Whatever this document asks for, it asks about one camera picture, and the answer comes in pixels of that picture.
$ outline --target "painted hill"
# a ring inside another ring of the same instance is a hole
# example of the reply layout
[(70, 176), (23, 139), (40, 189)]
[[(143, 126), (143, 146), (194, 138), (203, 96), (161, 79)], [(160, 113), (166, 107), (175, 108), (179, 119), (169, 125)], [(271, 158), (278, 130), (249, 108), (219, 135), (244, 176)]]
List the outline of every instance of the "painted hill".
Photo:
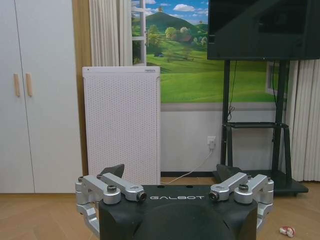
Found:
[(149, 28), (151, 25), (156, 25), (160, 32), (164, 33), (167, 28), (173, 27), (177, 30), (182, 27), (186, 27), (191, 30), (192, 33), (197, 33), (198, 28), (192, 25), (190, 22), (178, 17), (171, 16), (164, 12), (157, 12), (155, 14), (146, 17), (146, 26)]
[(198, 29), (202, 30), (202, 31), (205, 31), (207, 32), (208, 31), (208, 24), (204, 24), (204, 23), (201, 23), (201, 24), (197, 24), (195, 25)]

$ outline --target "wooden door handle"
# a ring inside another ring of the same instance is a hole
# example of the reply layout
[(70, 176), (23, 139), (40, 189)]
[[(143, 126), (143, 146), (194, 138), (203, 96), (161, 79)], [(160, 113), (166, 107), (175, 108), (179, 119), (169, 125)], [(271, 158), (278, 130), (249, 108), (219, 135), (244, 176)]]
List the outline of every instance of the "wooden door handle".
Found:
[(32, 83), (31, 83), (31, 73), (25, 74), (25, 81), (26, 81), (26, 91), (29, 97), (32, 97)]
[(14, 92), (17, 97), (20, 97), (20, 87), (19, 87), (19, 75), (18, 73), (13, 74), (14, 81)]

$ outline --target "black cable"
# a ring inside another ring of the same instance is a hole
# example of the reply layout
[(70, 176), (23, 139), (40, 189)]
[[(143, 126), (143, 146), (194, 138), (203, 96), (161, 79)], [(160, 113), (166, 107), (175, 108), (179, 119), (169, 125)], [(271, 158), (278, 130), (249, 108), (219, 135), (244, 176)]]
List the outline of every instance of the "black cable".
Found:
[[(273, 67), (272, 67), (272, 90), (273, 90), (273, 100), (274, 100), (274, 104), (275, 104), (275, 108), (277, 108), (277, 99), (276, 99), (276, 92), (275, 92), (275, 65), (276, 65), (276, 61), (273, 61)], [(273, 134), (272, 134), (272, 142), (275, 141), (275, 128), (273, 129)]]
[(233, 84), (232, 84), (232, 91), (231, 91), (231, 99), (230, 99), (230, 104), (229, 104), (229, 112), (228, 112), (228, 121), (230, 121), (232, 119), (232, 115), (231, 113), (235, 110), (235, 107), (232, 106), (232, 100), (234, 99), (234, 89), (235, 89), (235, 82), (236, 82), (236, 70), (237, 70), (237, 63), (238, 61), (235, 61), (235, 65), (234, 65), (234, 73), (233, 73)]
[(272, 67), (272, 90), (273, 90), (273, 100), (274, 100), (274, 104), (275, 107), (277, 107), (277, 99), (276, 99), (276, 92), (275, 92), (275, 65), (276, 65), (276, 61), (273, 61), (273, 67)]

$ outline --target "power outlet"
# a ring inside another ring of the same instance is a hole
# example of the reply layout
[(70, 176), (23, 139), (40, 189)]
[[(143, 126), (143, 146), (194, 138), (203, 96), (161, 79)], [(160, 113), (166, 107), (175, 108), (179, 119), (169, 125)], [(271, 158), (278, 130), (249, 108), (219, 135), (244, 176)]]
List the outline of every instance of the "power outlet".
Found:
[(216, 147), (216, 136), (208, 136), (206, 139), (206, 144), (209, 146), (209, 149), (213, 150)]

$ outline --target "tv stand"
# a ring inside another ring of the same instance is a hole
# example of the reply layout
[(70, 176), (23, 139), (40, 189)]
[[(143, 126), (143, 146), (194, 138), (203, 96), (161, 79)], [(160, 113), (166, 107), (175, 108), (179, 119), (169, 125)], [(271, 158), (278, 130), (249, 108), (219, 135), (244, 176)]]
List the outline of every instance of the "tv stand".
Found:
[[(271, 170), (244, 170), (244, 172), (251, 174), (252, 177), (254, 177), (257, 174), (263, 174), (271, 177), (271, 179), (274, 181), (275, 194), (294, 194), (296, 196), (298, 193), (307, 193), (309, 190), (301, 183), (292, 179), (289, 126), (282, 123), (285, 85), (287, 80), (287, 64), (289, 64), (288, 60), (280, 60), (275, 122), (229, 122), (228, 110), (230, 86), (230, 60), (224, 61), (220, 163), (222, 165), (226, 165), (227, 158), (227, 165), (233, 167), (232, 129), (274, 129)], [(279, 153), (282, 129), (284, 133), (285, 173), (279, 170)], [(214, 171), (213, 175), (217, 181), (221, 181), (221, 178), (217, 171)]]

